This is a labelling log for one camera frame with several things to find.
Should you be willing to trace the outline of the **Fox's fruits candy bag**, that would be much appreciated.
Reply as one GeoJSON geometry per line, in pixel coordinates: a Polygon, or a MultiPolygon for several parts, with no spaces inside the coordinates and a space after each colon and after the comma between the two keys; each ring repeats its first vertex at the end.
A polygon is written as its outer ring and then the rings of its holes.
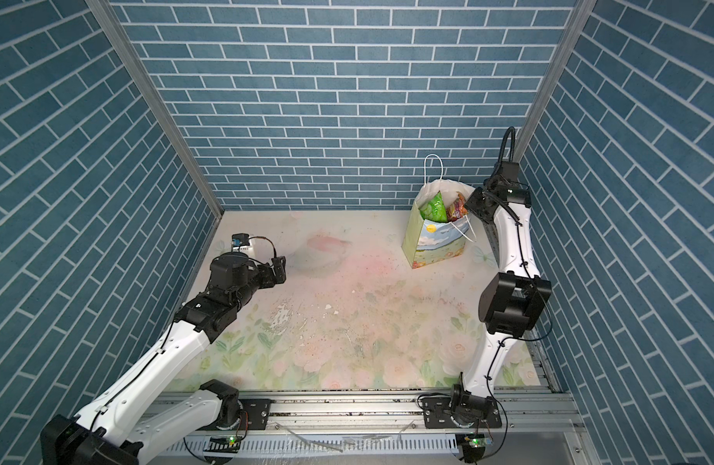
{"type": "Polygon", "coordinates": [[[468,210],[465,207],[465,196],[462,193],[458,193],[455,201],[449,205],[446,209],[446,216],[449,222],[455,222],[459,219],[465,217],[468,214],[468,210]]]}

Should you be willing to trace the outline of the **green snack bag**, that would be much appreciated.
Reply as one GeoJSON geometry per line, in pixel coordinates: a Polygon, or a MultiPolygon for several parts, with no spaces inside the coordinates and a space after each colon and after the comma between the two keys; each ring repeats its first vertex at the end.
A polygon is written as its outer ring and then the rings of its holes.
{"type": "Polygon", "coordinates": [[[424,220],[432,221],[434,223],[448,222],[447,207],[445,207],[441,192],[435,194],[429,201],[419,208],[419,211],[424,220]]]}

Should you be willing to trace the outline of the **green floral paper bag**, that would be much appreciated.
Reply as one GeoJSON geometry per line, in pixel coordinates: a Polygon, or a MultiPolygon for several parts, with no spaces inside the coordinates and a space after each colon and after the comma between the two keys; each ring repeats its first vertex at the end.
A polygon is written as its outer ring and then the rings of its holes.
{"type": "Polygon", "coordinates": [[[459,257],[467,242],[478,239],[470,213],[455,222],[434,223],[424,220],[419,208],[435,194],[441,192],[445,207],[449,207],[458,193],[467,200],[474,189],[464,183],[444,178],[445,169],[436,154],[424,159],[424,185],[413,201],[401,249],[413,269],[420,269],[444,260],[459,257]]]}

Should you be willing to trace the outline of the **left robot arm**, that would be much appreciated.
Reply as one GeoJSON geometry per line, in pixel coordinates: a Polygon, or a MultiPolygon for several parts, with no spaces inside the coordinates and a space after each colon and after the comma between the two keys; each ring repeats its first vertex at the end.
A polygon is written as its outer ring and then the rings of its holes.
{"type": "Polygon", "coordinates": [[[52,418],[40,433],[46,464],[147,464],[205,426],[229,430],[246,418],[239,392],[203,383],[175,406],[142,420],[153,401],[197,355],[236,321],[253,295],[286,280],[286,259],[268,263],[235,250],[213,259],[206,288],[173,317],[167,331],[118,381],[70,418],[52,418]]]}

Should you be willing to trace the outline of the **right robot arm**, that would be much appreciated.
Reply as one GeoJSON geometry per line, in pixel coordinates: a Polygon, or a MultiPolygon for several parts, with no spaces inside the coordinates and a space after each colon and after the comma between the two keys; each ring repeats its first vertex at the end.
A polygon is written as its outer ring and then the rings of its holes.
{"type": "Polygon", "coordinates": [[[451,417],[461,427],[480,424],[497,405],[495,380],[506,356],[532,331],[552,294],[533,258],[530,237],[532,196],[519,182],[520,165],[500,161],[466,202],[484,223],[495,245],[498,273],[482,292],[478,315],[486,335],[471,366],[453,386],[451,417]]]}

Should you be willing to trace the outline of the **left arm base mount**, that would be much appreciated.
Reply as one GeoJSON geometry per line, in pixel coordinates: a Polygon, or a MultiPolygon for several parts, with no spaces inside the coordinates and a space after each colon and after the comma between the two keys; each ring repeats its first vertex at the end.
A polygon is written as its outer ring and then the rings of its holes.
{"type": "Polygon", "coordinates": [[[227,433],[263,431],[266,429],[273,401],[267,398],[238,399],[222,404],[217,417],[198,428],[198,431],[223,431],[227,433]]]}

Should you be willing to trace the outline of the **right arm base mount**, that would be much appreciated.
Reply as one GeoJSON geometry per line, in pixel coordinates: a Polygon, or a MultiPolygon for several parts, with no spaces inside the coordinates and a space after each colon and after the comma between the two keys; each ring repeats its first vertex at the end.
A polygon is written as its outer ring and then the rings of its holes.
{"type": "Polygon", "coordinates": [[[473,396],[455,405],[447,394],[423,394],[416,399],[426,429],[500,428],[500,410],[490,397],[473,396]]]}

